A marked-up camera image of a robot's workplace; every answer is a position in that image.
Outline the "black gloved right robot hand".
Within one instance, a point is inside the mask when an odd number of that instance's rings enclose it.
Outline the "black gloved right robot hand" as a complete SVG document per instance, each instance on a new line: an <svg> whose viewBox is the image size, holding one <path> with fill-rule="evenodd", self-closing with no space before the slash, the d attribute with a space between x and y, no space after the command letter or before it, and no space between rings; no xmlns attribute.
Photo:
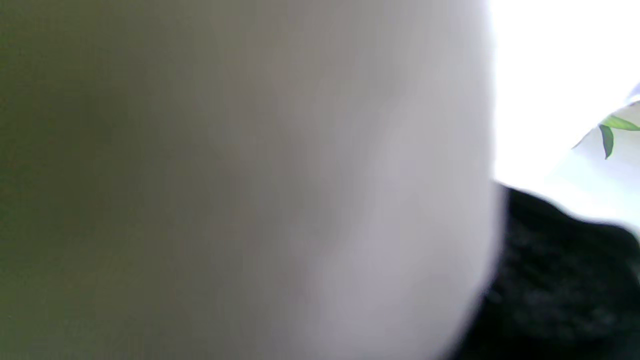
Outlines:
<svg viewBox="0 0 640 360"><path fill-rule="evenodd" d="M639 241L502 186L494 276L448 360L637 360Z"/></svg>

